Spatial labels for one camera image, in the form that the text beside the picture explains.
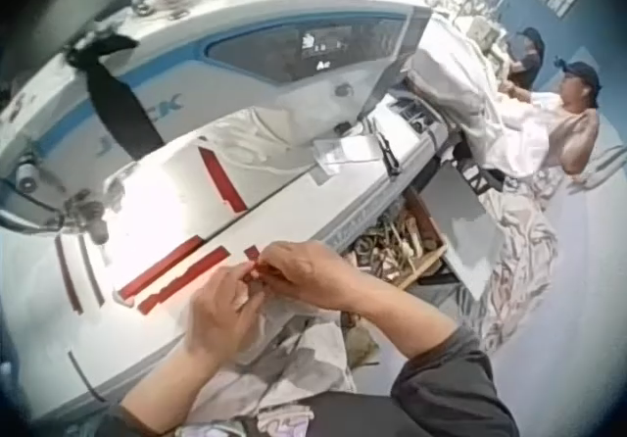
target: worker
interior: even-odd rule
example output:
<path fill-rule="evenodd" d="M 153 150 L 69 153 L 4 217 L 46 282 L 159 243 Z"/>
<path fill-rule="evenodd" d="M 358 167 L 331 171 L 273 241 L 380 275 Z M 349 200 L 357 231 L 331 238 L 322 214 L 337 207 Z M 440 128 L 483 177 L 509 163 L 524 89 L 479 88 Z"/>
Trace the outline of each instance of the worker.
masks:
<path fill-rule="evenodd" d="M 251 278 L 264 287 L 241 306 L 237 299 Z M 246 343 L 270 294 L 353 312 L 378 326 L 409 359 L 391 397 L 327 392 L 299 402 L 296 410 L 293 403 L 272 409 L 273 426 L 264 432 L 256 417 L 209 422 L 202 433 L 181 427 L 203 386 Z M 490 361 L 470 331 L 316 242 L 272 243 L 257 265 L 213 274 L 192 299 L 181 347 L 110 409 L 96 436 L 163 435 L 176 428 L 182 436 L 518 435 L 497 397 Z"/>
<path fill-rule="evenodd" d="M 511 81 L 501 91 L 521 102 L 547 111 L 549 154 L 544 168 L 561 166 L 569 175 L 580 174 L 590 160 L 599 135 L 599 75 L 583 62 L 555 64 L 564 72 L 558 93 L 529 92 Z"/>
<path fill-rule="evenodd" d="M 509 66 L 507 79 L 521 89 L 530 90 L 545 61 L 545 42 L 534 27 L 525 28 L 520 35 L 524 37 L 525 56 L 518 61 L 509 52 L 514 62 Z"/>

